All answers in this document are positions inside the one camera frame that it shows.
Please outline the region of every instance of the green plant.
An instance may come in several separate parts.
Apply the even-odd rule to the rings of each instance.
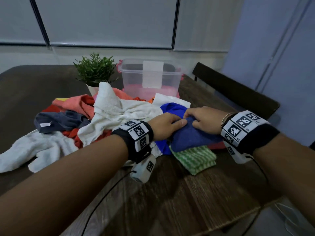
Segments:
[[[86,83],[91,87],[98,87],[100,82],[110,83],[110,76],[114,73],[116,64],[113,64],[113,57],[103,59],[99,53],[91,53],[91,59],[82,56],[82,60],[74,63],[79,72],[78,80]]]

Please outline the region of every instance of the dark gray cloth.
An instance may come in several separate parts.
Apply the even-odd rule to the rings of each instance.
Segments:
[[[41,124],[48,123],[49,126],[42,127]],[[34,119],[34,124],[40,133],[53,131],[71,131],[81,128],[90,123],[84,115],[67,110],[60,113],[39,113]]]

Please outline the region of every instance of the wire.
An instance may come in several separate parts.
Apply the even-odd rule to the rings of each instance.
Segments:
[[[269,180],[267,178],[267,175],[265,174],[265,172],[262,170],[262,168],[260,167],[260,165],[257,163],[257,161],[252,157],[252,156],[246,156],[246,158],[251,158],[255,163],[256,165],[259,167],[259,169],[262,171],[262,173],[264,174],[265,178],[266,178],[266,181],[267,181],[267,184],[269,184]],[[253,224],[255,223],[256,219],[258,218],[259,214],[261,213],[262,211],[262,207],[260,207],[260,209],[258,210],[257,214],[255,215],[255,217],[253,218],[252,222],[250,222],[249,226],[247,226],[246,230],[242,233],[241,236],[244,236],[249,230],[250,228],[253,226]]]
[[[137,173],[135,170],[132,170],[132,171],[128,172],[127,174],[125,174],[123,177],[120,178],[119,181],[116,182],[115,185],[113,185],[112,188],[110,188],[110,190],[103,196],[103,198],[100,200],[100,202],[98,202],[98,204],[95,206],[95,208],[94,208],[93,211],[91,212],[91,214],[90,214],[88,220],[86,221],[81,236],[83,236],[83,234],[84,234],[84,232],[85,232],[85,230],[86,230],[86,227],[88,226],[88,223],[89,223],[89,220],[90,220],[92,214],[95,212],[95,210],[96,210],[97,207],[100,205],[100,203],[101,203],[101,202],[105,199],[105,197],[112,191],[112,189],[115,188],[115,186],[116,186],[119,182],[121,182],[122,179],[124,179],[125,177],[127,177],[127,176],[128,176],[130,173],[132,173],[132,172],[133,172],[133,173]]]

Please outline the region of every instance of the pile of cloth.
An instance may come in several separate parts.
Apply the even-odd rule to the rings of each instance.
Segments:
[[[183,117],[190,103],[176,97],[156,94],[145,101],[101,82],[95,96],[56,98],[34,119],[36,130],[18,139],[0,155],[0,173],[14,170],[31,160],[28,168],[38,172],[78,149],[109,136],[113,129],[132,119],[149,121],[165,112]],[[173,154],[193,175],[215,165],[215,154],[206,147],[222,141],[192,127],[193,118],[177,131],[171,143],[151,143],[152,154]]]

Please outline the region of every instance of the wooden table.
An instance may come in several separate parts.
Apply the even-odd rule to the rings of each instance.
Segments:
[[[32,131],[33,119],[54,98],[88,93],[75,80],[72,65],[14,67],[0,75],[0,152]],[[121,78],[113,84],[121,87]],[[179,94],[191,107],[233,109],[187,76]],[[227,150],[215,151],[217,165],[192,176],[172,156],[160,156],[148,183],[127,177],[93,214],[85,235],[203,235],[268,206],[281,195],[266,184],[253,161],[234,162]],[[80,235],[90,212],[130,169],[121,169],[62,235]],[[27,164],[0,174],[0,194],[30,176]]]

